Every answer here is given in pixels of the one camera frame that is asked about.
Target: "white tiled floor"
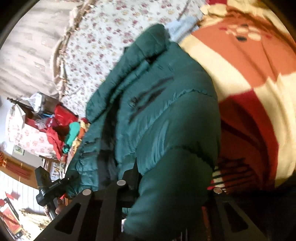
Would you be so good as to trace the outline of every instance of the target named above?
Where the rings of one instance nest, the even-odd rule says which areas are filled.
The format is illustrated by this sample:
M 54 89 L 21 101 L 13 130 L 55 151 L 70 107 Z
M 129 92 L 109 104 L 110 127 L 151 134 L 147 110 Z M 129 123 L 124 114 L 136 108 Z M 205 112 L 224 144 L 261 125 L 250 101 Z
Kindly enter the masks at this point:
M 29 187 L 21 182 L 11 178 L 3 172 L 0 172 L 0 199 L 4 199 L 5 192 L 18 194 L 18 199 L 11 200 L 15 210 L 29 209 L 35 213 L 44 214 L 43 207 L 36 201 L 36 195 L 39 193 L 37 189 Z

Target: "plastic bag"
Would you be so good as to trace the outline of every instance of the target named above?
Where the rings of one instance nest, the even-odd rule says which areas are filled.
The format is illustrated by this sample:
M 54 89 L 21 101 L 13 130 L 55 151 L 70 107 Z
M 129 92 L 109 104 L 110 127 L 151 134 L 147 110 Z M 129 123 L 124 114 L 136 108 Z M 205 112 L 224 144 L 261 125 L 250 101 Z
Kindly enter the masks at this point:
M 21 97 L 21 99 L 28 101 L 36 113 L 42 108 L 42 95 L 38 92 L 31 95 L 31 97 Z
M 44 128 L 47 128 L 46 126 L 46 122 L 51 119 L 50 117 L 48 118 L 43 118 L 43 119 L 38 119 L 38 120 L 35 120 L 35 125 L 38 126 L 38 129 L 39 130 L 42 130 Z

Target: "wooden furniture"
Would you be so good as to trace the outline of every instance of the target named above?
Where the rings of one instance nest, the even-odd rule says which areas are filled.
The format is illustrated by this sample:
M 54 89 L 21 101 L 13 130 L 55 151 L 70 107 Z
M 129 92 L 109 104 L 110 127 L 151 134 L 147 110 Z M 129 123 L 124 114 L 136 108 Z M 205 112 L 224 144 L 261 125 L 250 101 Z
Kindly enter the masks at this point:
M 21 167 L 21 168 L 24 168 L 26 170 L 30 170 L 30 177 L 29 179 L 25 179 L 25 178 L 22 178 L 20 177 L 19 175 L 13 173 L 12 171 L 8 170 L 7 168 L 5 167 L 0 167 L 0 171 L 4 172 L 6 175 L 12 177 L 13 179 L 15 180 L 18 180 L 19 182 L 25 184 L 25 185 L 28 185 L 30 187 L 33 187 L 35 189 L 38 189 L 38 186 L 37 186 L 37 181 L 36 181 L 36 177 L 35 177 L 35 168 L 32 167 L 32 166 L 29 166 L 13 157 L 10 157 L 6 154 L 4 154 L 4 157 L 5 158 L 8 158 L 10 161 L 12 161 L 15 165 Z

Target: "red and white blanket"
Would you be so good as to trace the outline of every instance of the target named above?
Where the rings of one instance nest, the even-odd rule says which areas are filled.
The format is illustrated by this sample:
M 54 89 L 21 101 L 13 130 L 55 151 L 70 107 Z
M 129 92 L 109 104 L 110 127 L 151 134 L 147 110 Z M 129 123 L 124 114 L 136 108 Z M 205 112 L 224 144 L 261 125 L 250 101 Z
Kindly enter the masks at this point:
M 180 46 L 218 95 L 222 145 L 212 186 L 272 190 L 296 164 L 296 44 L 270 10 L 237 2 L 208 7 L 205 26 Z

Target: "red fabric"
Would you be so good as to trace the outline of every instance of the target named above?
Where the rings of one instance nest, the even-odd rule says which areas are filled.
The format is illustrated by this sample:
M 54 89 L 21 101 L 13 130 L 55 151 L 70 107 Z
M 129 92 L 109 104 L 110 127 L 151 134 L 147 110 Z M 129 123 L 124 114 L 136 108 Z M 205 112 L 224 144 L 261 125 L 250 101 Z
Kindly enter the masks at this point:
M 82 120 L 85 124 L 88 124 L 88 123 L 89 123 L 89 120 L 86 119 L 85 117 L 81 118 L 81 120 Z
M 22 167 L 12 162 L 10 159 L 6 158 L 2 151 L 0 151 L 0 167 L 4 167 L 24 179 L 30 179 L 31 171 L 23 169 Z
M 222 138 L 218 170 L 223 177 L 221 183 L 229 192 L 234 189 L 273 189 L 278 143 L 255 92 L 231 96 L 219 107 Z
M 10 194 L 8 194 L 7 192 L 5 192 L 6 197 L 8 197 L 11 200 L 14 200 L 13 196 L 11 196 Z
M 54 110 L 54 119 L 59 126 L 68 126 L 72 122 L 78 121 L 78 117 L 61 105 L 57 105 Z
M 63 145 L 64 145 L 64 142 L 62 142 L 59 139 L 59 135 L 51 127 L 48 127 L 47 128 L 47 130 L 46 130 L 46 136 L 47 136 L 48 142 L 53 145 L 54 151 L 55 151 L 55 153 L 57 155 L 58 160 L 60 160 L 61 157 L 62 157 L 62 154 L 63 154 Z
M 227 4 L 227 0 L 207 0 L 207 3 L 209 5 L 214 5 L 216 3 L 222 3 L 222 4 Z
M 37 130 L 39 130 L 38 126 L 35 125 L 35 121 L 32 120 L 32 119 L 29 119 L 29 118 L 26 117 L 25 124 L 27 124 L 27 125 L 29 125 L 29 126 L 31 126 L 31 127 L 36 128 Z
M 55 117 L 46 122 L 47 127 L 53 128 L 59 135 L 61 141 L 65 141 L 66 135 L 69 133 L 69 126 L 60 126 Z
M 3 199 L 0 199 L 0 207 L 3 207 L 5 205 L 5 202 Z

